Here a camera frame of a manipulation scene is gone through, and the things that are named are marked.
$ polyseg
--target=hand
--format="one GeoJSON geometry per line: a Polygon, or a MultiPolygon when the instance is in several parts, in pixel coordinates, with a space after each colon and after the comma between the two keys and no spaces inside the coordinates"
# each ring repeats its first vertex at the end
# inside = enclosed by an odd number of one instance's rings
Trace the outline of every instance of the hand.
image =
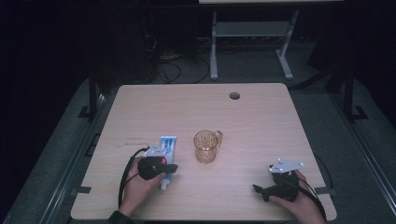
{"type": "MultiPolygon", "coordinates": [[[[296,170],[295,173],[300,179],[306,181],[305,176],[303,176],[300,171],[296,170]]],[[[302,180],[299,180],[300,187],[309,191],[309,187],[302,180]]],[[[289,210],[302,224],[326,223],[326,220],[324,220],[317,205],[300,191],[298,192],[297,197],[293,203],[276,196],[270,196],[270,201],[273,203],[277,203],[280,206],[289,210]]]]}
{"type": "Polygon", "coordinates": [[[141,157],[135,158],[132,168],[129,170],[127,180],[132,178],[125,185],[123,201],[119,208],[119,212],[127,217],[131,217],[136,209],[147,199],[149,193],[156,188],[161,180],[165,177],[165,173],[155,176],[150,180],[145,180],[138,174],[137,164],[141,157]]]}

